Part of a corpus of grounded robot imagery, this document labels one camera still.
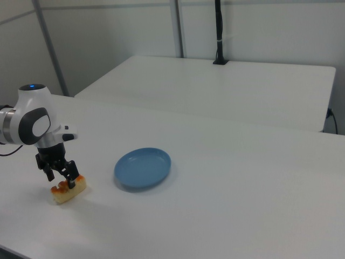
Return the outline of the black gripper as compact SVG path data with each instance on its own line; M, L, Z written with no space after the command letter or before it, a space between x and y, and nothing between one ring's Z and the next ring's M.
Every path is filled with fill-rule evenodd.
M79 172L74 160L65 159L65 145L59 143L48 148L37 148L37 150L38 168L44 171L47 179L53 181L55 178L53 170L56 170L67 180L68 188L73 189L76 186L75 180L79 176Z

